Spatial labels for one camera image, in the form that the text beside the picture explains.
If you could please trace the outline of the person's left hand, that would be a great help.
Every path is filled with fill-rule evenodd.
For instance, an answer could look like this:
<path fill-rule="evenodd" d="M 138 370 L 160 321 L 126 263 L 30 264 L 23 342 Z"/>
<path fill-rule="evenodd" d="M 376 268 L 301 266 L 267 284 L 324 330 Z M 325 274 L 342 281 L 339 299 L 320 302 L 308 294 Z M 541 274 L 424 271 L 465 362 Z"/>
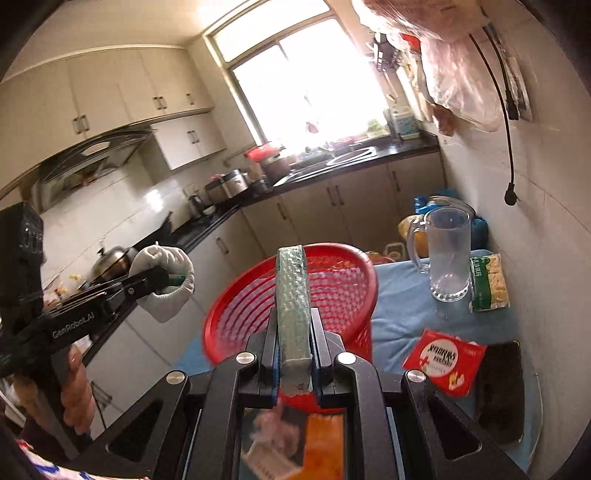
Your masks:
<path fill-rule="evenodd" d="M 95 401 L 82 364 L 79 348 L 72 344 L 68 352 L 68 377 L 62 385 L 61 403 L 64 407 L 63 420 L 77 435 L 89 432 L 95 415 Z M 14 377 L 14 389 L 20 403 L 35 422 L 50 432 L 49 417 L 41 411 L 36 384 L 23 376 Z"/>

